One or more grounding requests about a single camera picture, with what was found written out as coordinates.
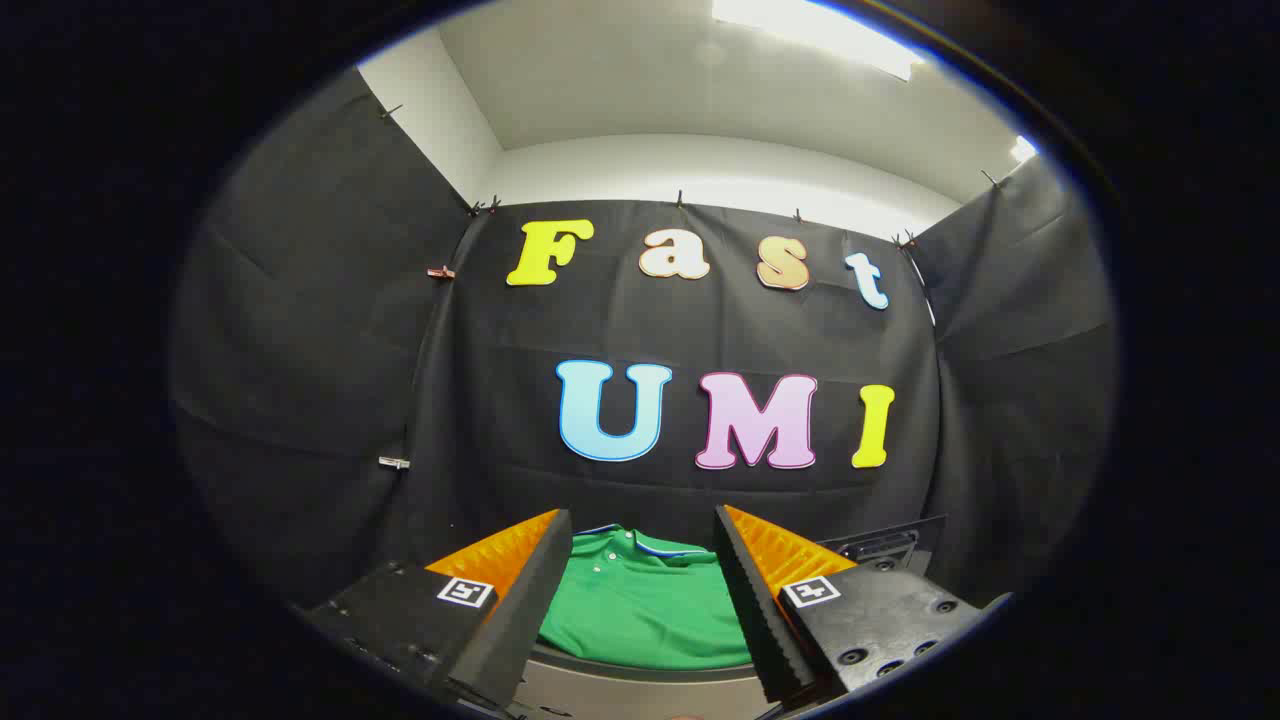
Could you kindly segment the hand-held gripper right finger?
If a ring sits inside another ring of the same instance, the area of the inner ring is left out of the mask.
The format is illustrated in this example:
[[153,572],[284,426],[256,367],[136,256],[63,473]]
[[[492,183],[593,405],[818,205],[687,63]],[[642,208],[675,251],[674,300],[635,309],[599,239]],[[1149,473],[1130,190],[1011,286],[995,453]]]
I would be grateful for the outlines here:
[[813,541],[728,505],[714,551],[764,697],[836,706],[973,634],[1009,603],[968,603],[927,577],[945,519]]

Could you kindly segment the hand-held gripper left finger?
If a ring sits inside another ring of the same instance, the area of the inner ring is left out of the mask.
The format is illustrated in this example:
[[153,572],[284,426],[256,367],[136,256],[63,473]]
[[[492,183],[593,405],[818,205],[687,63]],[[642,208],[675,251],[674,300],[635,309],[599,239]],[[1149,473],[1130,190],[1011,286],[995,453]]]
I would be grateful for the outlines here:
[[572,550],[566,509],[428,565],[392,562],[303,612],[337,648],[440,705],[513,702]]

